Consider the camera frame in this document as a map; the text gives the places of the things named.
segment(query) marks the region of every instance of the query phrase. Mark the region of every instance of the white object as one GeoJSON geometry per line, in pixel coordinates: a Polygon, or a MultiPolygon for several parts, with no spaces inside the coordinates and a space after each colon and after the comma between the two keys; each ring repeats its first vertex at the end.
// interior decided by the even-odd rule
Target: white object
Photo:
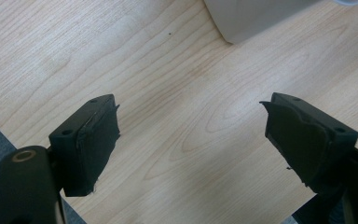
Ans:
{"type": "MultiPolygon", "coordinates": [[[[213,21],[229,43],[260,33],[322,0],[204,0],[213,21]]],[[[335,0],[353,6],[358,0],[335,0]]]]}
{"type": "Polygon", "coordinates": [[[340,3],[344,6],[354,6],[358,5],[358,0],[335,0],[335,2],[340,3]]]}

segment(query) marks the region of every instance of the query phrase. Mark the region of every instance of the white cylinder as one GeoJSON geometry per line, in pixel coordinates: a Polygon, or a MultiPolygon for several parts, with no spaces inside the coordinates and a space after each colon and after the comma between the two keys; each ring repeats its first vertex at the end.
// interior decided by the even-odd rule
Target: white cylinder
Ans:
{"type": "Polygon", "coordinates": [[[344,6],[354,6],[358,4],[358,0],[335,0],[335,2],[344,6]]]}

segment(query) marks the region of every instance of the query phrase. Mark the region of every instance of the screw hole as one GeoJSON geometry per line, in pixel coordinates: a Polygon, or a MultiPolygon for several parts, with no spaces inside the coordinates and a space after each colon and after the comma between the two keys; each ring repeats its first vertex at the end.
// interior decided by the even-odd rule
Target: screw hole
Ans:
{"type": "Polygon", "coordinates": [[[65,130],[62,132],[63,135],[68,135],[70,133],[72,133],[73,131],[72,130],[65,130]]]}
{"type": "Polygon", "coordinates": [[[345,130],[342,128],[335,128],[334,130],[336,130],[339,133],[345,133],[345,130]]]}

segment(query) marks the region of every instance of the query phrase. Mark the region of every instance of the wood grain surface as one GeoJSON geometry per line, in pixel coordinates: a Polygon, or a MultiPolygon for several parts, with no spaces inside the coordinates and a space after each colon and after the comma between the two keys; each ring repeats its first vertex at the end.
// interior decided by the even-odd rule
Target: wood grain surface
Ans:
{"type": "Polygon", "coordinates": [[[90,98],[121,104],[95,192],[67,199],[88,223],[280,223],[312,192],[264,137],[275,91],[358,131],[358,6],[323,1],[229,45],[201,0],[0,1],[16,147],[48,147],[90,98]]]}

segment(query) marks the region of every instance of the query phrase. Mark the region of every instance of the wooden table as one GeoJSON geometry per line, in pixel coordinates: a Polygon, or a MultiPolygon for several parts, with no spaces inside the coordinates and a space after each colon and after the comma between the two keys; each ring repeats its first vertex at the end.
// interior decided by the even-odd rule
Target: wooden table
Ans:
{"type": "Polygon", "coordinates": [[[113,93],[122,137],[88,223],[280,223],[312,197],[264,137],[274,92],[358,131],[358,7],[229,45],[201,0],[0,1],[0,130],[16,147],[113,93]]]}

